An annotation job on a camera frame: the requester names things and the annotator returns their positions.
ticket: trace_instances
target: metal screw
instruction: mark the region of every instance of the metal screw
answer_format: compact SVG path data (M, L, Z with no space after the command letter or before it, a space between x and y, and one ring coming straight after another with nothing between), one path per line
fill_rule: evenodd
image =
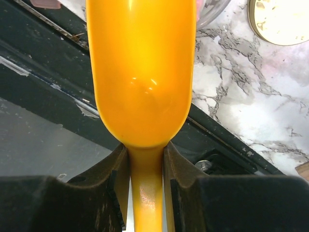
M200 169L202 172L206 172L209 168L211 168L212 163L208 160L201 160L195 164L195 166Z

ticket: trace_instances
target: yellow plastic object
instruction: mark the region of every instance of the yellow plastic object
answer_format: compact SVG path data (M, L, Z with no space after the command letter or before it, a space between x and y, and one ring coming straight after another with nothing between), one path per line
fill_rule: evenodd
M162 151L189 112L196 0L87 0L95 98L129 149L135 232L162 230Z

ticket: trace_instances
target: yellow scoop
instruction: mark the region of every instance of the yellow scoop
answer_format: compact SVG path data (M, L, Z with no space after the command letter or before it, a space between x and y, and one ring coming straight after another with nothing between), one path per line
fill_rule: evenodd
M129 149L135 232L162 230L163 147L189 112L196 0L87 0L95 98Z

